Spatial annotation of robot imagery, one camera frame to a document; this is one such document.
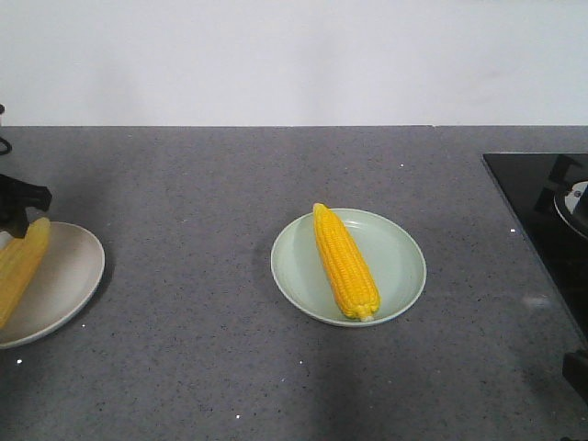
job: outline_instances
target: black stove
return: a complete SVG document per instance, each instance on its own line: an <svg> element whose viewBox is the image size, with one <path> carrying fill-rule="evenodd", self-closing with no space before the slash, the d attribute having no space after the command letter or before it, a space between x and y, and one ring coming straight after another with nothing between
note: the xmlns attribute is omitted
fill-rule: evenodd
<svg viewBox="0 0 588 441"><path fill-rule="evenodd" d="M487 153L484 160L588 338L588 153ZM588 402L588 352L563 375Z"/></svg>

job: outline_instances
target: gray countertop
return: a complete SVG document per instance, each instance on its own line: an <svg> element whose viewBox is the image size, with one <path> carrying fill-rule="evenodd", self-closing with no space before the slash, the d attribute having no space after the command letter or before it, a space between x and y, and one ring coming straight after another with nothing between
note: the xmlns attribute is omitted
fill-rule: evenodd
<svg viewBox="0 0 588 441"><path fill-rule="evenodd" d="M1 439L588 437L561 375L585 342L481 158L585 151L587 128L2 135L0 173L49 187L50 217L93 232L107 267L63 328L0 351ZM427 282L407 312L338 328L281 295L272 243L315 201L419 243Z"/></svg>

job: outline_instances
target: boiled corn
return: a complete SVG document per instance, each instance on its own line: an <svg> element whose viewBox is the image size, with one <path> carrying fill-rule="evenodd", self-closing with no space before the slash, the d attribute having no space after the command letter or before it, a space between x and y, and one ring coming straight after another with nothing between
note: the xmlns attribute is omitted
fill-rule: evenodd
<svg viewBox="0 0 588 441"><path fill-rule="evenodd" d="M0 329L17 308L49 246L51 222L35 220L23 239L12 239L0 251Z"/></svg>
<svg viewBox="0 0 588 441"><path fill-rule="evenodd" d="M317 248L339 309L350 319L373 320L380 303L378 288L356 242L323 204L314 204L312 211Z"/></svg>

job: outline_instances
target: plate rim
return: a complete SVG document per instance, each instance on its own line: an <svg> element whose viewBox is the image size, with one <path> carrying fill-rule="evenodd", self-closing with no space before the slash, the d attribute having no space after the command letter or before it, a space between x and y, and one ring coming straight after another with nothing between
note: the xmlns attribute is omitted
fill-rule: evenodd
<svg viewBox="0 0 588 441"><path fill-rule="evenodd" d="M274 282L277 284L277 287L279 289L279 291L282 293L282 295L292 304L294 305L297 309L299 309L300 311L304 312L305 314L309 315L310 317L312 317L313 319L319 321L319 322L324 322L327 324L331 324L334 326L340 326L340 327L368 327L368 326L375 326L377 324L382 324L385 322L389 322L390 320L395 319L396 317L402 315L403 313L405 313L407 310L409 310L414 303L419 300L419 298L421 297L421 295L424 292L424 286L426 284L426 276L427 276L427 268L426 268L426 261L424 259L424 254L423 254L423 250L421 250L421 247L419 246L419 244L414 240L414 238L406 231L403 229L403 227L401 227L399 224L397 224L396 222L394 222L393 220L390 220L388 218L385 218L384 216L379 215L378 213L374 213L372 211L366 211L364 209L350 209L350 208L345 208L345 207L337 207L337 208L330 208L332 211L334 211L335 213L347 213L347 212L351 212L351 213L361 213L364 215L368 215L377 219L380 219L382 221L385 221L386 223L392 225L394 228L398 229L404 236L406 236L409 241L411 242L411 244L413 245L414 249L416 250L418 256L420 257L421 263L423 265L423 278L421 280L421 284L418 288L418 290L416 291L416 294L413 296L413 298L411 299L411 301L404 306L401 310L391 314L391 315L387 315L385 317L381 317L379 319L370 321L370 322L361 322L361 321L353 321L351 319L340 319L340 320L335 320L335 319L329 319L327 317L323 317L320 314L317 314L315 312L312 312L310 310L306 310L304 309L301 305L299 305L293 298L291 298L291 296L288 294L288 291L285 290L282 285L279 282L279 278L277 277L277 270L276 270L276 259L275 259L275 255L277 252L277 245L279 244L280 240L282 239L283 235L285 235L291 228L294 228L297 224L299 224L300 222L304 221L305 218L308 218L310 216L312 216L312 212L310 213L306 213L303 214L301 216L299 216L298 218L296 218L295 220L293 220L292 222L290 222L288 225L286 225L282 231L277 235L273 245L272 245L272 249L271 249L271 253L270 253L270 267L271 267L271 271L272 271L272 277L274 278Z"/></svg>
<svg viewBox="0 0 588 441"><path fill-rule="evenodd" d="M0 342L0 349L9 349L12 347L17 347L17 346L22 346L22 345L32 343L32 342L39 340L40 338L42 338L46 335L49 335L49 334L57 331L59 328L63 327L73 317L75 317L78 314L78 312L80 312L84 308L84 306L87 304L87 302L94 296L94 294L96 293L96 290L100 284L100 281L102 280L102 276L104 275L104 268L105 268L105 264L106 264L106 255L104 252L104 246L98 240L96 235L93 234L92 232L90 232L87 228L84 228L84 227L77 225L75 223L62 222L62 221L58 221L58 220L52 220L51 223L66 225L67 227L73 227L73 228L83 232L84 234L86 234L90 239L92 239L93 242L95 242L97 244L97 249L100 252L99 253L100 254L100 263L99 263L100 270L98 271L98 277L96 278L96 281L93 283L92 288L89 289L88 292L81 298L80 302L74 308L72 308L71 311L69 311L67 314L65 314L63 317L61 317L61 319L59 319L58 321L52 323L51 325L49 325L43 329L35 332L34 334L30 334L25 337L19 338L17 340L12 340L10 342Z"/></svg>

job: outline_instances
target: white plate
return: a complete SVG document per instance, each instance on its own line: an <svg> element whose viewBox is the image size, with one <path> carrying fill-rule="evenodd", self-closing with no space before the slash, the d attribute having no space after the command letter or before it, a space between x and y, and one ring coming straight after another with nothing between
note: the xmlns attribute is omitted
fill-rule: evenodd
<svg viewBox="0 0 588 441"><path fill-rule="evenodd" d="M10 240L0 233L0 248ZM49 248L17 309L0 330L0 348L33 342L66 324L90 300L104 272L104 249L94 234L52 222Z"/></svg>
<svg viewBox="0 0 588 441"><path fill-rule="evenodd" d="M337 307L314 239L312 213L288 225L272 247L277 286L294 306L311 317L339 326L371 326L393 319L419 298L426 280L423 253L394 222L359 209L333 209L366 259L381 296L371 322L346 318Z"/></svg>

